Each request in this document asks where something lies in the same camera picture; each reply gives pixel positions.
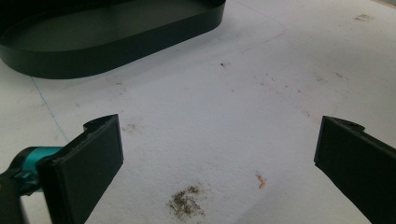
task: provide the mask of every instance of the black plastic container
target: black plastic container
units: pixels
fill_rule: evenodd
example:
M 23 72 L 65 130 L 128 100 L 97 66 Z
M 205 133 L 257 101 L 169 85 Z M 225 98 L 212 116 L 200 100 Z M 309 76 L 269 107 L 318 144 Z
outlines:
M 0 57 L 32 77 L 103 73 L 216 28 L 225 0 L 0 0 Z

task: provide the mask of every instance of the white surface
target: white surface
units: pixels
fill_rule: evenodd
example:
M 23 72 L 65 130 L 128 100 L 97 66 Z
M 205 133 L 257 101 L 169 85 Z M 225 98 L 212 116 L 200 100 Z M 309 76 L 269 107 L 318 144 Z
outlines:
M 395 24 L 368 0 L 228 0 L 216 30 L 95 77 L 0 62 L 0 169 L 117 113 L 125 162 L 87 223 L 179 223 L 166 204 L 197 182 L 205 217 L 186 223 L 369 223 L 313 158 L 323 115 L 396 147 Z M 24 202 L 50 223 L 41 194 Z

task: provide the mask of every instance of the small stain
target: small stain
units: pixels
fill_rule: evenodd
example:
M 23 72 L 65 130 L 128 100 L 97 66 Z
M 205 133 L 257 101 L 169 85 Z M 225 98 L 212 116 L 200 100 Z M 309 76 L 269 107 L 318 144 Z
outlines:
M 356 17 L 354 20 L 355 21 L 372 21 L 374 17 L 368 16 L 366 14 L 361 14 L 358 17 Z
M 311 114 L 308 111 L 303 111 L 303 114 L 306 115 L 307 117 L 311 117 Z
M 231 63 L 220 63 L 220 65 L 225 68 L 226 66 L 231 65 Z
M 123 132 L 128 134 L 140 133 L 141 127 L 137 123 L 128 123 L 126 127 L 121 128 Z

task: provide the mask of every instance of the black rubber pad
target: black rubber pad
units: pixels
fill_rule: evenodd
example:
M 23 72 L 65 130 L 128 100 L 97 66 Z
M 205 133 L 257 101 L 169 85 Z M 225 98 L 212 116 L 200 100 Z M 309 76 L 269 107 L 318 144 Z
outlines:
M 396 223 L 396 149 L 347 120 L 323 117 L 316 166 L 372 222 Z
M 117 115 L 90 121 L 84 130 L 58 153 L 36 164 L 55 224 L 84 223 L 122 166 Z

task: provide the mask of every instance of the debris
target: debris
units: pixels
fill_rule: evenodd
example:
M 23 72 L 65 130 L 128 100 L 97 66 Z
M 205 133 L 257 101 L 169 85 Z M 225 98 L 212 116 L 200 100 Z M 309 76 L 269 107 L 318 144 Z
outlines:
M 265 179 L 262 178 L 262 175 L 260 174 L 259 171 L 256 172 L 257 172 L 256 177 L 260 180 L 260 182 L 262 182 L 259 186 L 259 189 L 263 189 L 265 187 Z

